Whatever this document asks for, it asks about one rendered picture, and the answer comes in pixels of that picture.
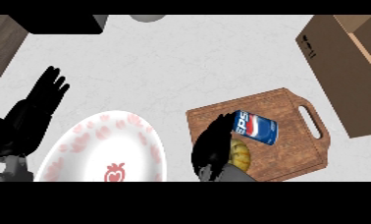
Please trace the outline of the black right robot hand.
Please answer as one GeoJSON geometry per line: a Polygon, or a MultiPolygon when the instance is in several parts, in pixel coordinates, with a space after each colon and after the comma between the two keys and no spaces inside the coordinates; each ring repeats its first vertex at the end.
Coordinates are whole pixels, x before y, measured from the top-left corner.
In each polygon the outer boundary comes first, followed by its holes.
{"type": "Polygon", "coordinates": [[[234,114],[219,115],[197,137],[191,163],[202,181],[215,181],[229,160],[234,114]]]}

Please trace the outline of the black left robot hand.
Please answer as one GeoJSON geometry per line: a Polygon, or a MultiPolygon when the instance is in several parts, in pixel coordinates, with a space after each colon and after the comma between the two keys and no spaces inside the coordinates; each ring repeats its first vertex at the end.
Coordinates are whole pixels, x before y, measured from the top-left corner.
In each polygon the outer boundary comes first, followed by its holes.
{"type": "Polygon", "coordinates": [[[40,147],[53,112],[69,89],[60,69],[48,66],[29,95],[0,118],[0,157],[28,156],[40,147]]]}

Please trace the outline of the yellow squash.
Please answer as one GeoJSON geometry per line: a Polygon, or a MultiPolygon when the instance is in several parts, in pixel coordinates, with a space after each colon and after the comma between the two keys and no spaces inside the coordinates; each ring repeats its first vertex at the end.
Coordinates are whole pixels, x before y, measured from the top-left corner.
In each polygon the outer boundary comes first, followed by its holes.
{"type": "Polygon", "coordinates": [[[229,164],[234,165],[243,172],[250,166],[249,148],[241,140],[231,140],[229,164]]]}

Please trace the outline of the brown wooden cutting board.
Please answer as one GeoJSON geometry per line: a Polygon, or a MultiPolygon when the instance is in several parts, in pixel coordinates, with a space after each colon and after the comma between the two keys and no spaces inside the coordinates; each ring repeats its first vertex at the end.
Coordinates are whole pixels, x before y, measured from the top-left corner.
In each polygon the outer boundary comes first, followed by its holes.
{"type": "Polygon", "coordinates": [[[278,123],[278,140],[266,145],[237,133],[250,152],[247,175],[284,181],[327,167],[330,136],[312,103],[287,88],[253,94],[185,112],[191,142],[221,114],[244,110],[278,123]]]}

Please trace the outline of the brown cardboard box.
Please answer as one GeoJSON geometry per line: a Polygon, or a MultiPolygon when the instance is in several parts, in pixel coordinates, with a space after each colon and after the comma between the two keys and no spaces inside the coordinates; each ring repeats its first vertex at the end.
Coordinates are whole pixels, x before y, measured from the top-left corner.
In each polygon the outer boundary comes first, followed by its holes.
{"type": "Polygon", "coordinates": [[[313,15],[296,38],[347,135],[371,135],[371,15],[313,15]]]}

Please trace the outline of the blue soda can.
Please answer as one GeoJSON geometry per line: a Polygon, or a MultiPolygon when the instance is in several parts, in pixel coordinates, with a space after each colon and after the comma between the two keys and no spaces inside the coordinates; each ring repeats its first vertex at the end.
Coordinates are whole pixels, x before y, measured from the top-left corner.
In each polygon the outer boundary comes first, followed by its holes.
{"type": "Polygon", "coordinates": [[[272,145],[278,139],[278,123],[243,110],[234,113],[232,131],[243,137],[272,145]]]}

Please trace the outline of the white plate with pink print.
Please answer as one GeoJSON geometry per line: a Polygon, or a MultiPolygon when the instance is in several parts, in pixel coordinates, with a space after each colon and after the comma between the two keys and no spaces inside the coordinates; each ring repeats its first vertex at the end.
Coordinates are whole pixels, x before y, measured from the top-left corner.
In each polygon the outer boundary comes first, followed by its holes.
{"type": "Polygon", "coordinates": [[[54,143],[37,182],[165,182],[166,161],[150,123],[126,111],[85,118],[54,143]]]}

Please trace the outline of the dark brown wooden panel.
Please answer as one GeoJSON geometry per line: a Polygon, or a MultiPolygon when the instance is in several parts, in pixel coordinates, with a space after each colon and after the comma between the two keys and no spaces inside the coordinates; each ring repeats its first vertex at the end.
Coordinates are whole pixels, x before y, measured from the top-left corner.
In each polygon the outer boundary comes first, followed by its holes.
{"type": "Polygon", "coordinates": [[[0,15],[0,77],[28,36],[28,31],[9,15],[0,15]]]}

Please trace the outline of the black appliance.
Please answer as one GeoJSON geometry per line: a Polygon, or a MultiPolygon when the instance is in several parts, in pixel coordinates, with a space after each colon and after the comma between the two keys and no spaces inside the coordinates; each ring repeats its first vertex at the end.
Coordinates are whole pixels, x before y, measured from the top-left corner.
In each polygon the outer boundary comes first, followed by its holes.
{"type": "Polygon", "coordinates": [[[32,34],[100,34],[107,15],[12,15],[32,34]]]}

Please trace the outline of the grey round object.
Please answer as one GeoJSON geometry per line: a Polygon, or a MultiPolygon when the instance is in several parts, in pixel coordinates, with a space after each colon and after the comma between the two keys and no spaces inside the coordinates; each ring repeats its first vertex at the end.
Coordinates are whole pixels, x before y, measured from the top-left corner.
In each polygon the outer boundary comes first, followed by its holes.
{"type": "Polygon", "coordinates": [[[151,23],[159,21],[165,15],[131,15],[131,18],[141,23],[151,23]]]}

